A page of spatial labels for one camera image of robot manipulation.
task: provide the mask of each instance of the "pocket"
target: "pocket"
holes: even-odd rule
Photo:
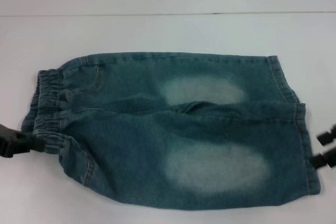
[[[62,72],[62,90],[66,97],[97,91],[101,85],[102,65],[84,65]]]
[[[93,172],[93,159],[71,136],[65,136],[59,151],[59,162],[66,175],[88,186]]]

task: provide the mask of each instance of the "white background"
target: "white background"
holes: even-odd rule
[[[314,136],[336,123],[335,12],[336,0],[0,0],[0,123],[19,129],[38,70],[79,56],[278,55],[290,86],[307,104],[313,150],[322,152],[328,148]],[[3,223],[336,223],[336,169],[328,167],[319,171],[319,196],[280,207],[194,212],[97,195],[68,178],[57,155],[0,158],[0,172]]]

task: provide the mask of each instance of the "black clamp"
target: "black clamp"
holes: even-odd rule
[[[308,160],[315,169],[324,167],[326,165],[334,167],[336,166],[336,147],[328,150],[323,154],[310,157]]]
[[[0,156],[13,157],[14,154],[44,150],[44,141],[25,134],[21,131],[9,129],[0,124]]]
[[[336,138],[336,125],[332,127],[330,132],[326,131],[320,135],[317,136],[318,141],[323,145],[330,144],[334,141]]]

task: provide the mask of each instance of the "faded patch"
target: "faded patch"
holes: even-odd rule
[[[244,91],[226,79],[214,77],[182,77],[166,82],[162,95],[169,105],[194,101],[216,104],[242,102]]]
[[[214,194],[258,189],[270,167],[260,153],[246,146],[197,143],[171,151],[165,173],[178,186]]]

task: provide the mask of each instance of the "blue denim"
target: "blue denim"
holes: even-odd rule
[[[100,54],[41,71],[22,131],[119,202],[273,206],[320,192],[305,111],[276,56]]]

